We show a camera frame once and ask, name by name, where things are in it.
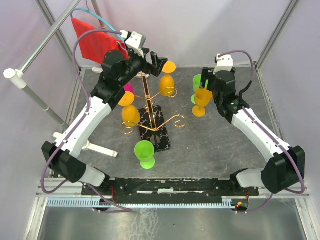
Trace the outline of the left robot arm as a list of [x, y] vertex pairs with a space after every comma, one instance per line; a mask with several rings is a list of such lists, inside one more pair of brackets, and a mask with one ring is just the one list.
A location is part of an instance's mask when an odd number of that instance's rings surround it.
[[129, 58], [125, 58], [119, 50], [112, 50], [105, 55], [99, 82], [84, 109], [54, 143], [46, 141], [42, 145], [41, 150], [48, 168], [71, 183], [82, 182], [93, 186], [93, 190], [99, 195], [106, 195], [110, 191], [110, 177], [77, 158], [93, 131], [125, 95], [124, 86], [139, 72], [155, 77], [160, 75], [168, 59], [158, 57], [152, 51], [152, 62], [147, 62], [147, 53], [149, 50], [144, 48], [141, 55], [130, 49]]

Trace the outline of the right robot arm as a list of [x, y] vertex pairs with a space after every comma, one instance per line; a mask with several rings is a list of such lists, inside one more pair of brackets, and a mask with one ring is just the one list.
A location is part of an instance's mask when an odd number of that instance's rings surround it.
[[229, 191], [236, 196], [250, 187], [264, 187], [272, 194], [288, 191], [303, 194], [306, 190], [305, 151], [300, 146], [291, 146], [273, 133], [254, 113], [243, 99], [251, 82], [236, 92], [235, 68], [218, 70], [204, 67], [200, 87], [213, 94], [219, 114], [240, 130], [262, 154], [266, 165], [263, 168], [244, 169], [235, 173], [229, 182]]

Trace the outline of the orange wine glass front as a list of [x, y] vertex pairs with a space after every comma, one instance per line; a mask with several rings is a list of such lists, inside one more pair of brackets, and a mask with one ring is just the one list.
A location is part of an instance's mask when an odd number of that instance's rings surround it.
[[168, 61], [162, 72], [164, 76], [160, 79], [158, 90], [161, 95], [171, 97], [175, 92], [175, 81], [171, 74], [176, 70], [176, 64], [172, 61]]

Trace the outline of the green wine glass front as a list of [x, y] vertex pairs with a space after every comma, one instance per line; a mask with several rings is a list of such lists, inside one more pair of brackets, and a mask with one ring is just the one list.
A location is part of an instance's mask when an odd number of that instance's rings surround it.
[[154, 145], [147, 140], [139, 141], [134, 147], [134, 154], [140, 162], [143, 169], [151, 169], [154, 167], [156, 161], [154, 157]]

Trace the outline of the pink wine glass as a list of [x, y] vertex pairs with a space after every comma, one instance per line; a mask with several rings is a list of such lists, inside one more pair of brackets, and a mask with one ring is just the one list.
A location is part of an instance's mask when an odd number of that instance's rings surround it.
[[132, 94], [135, 94], [134, 87], [132, 86], [131, 83], [127, 83], [127, 84], [124, 86], [124, 90], [125, 90], [126, 92], [131, 92]]

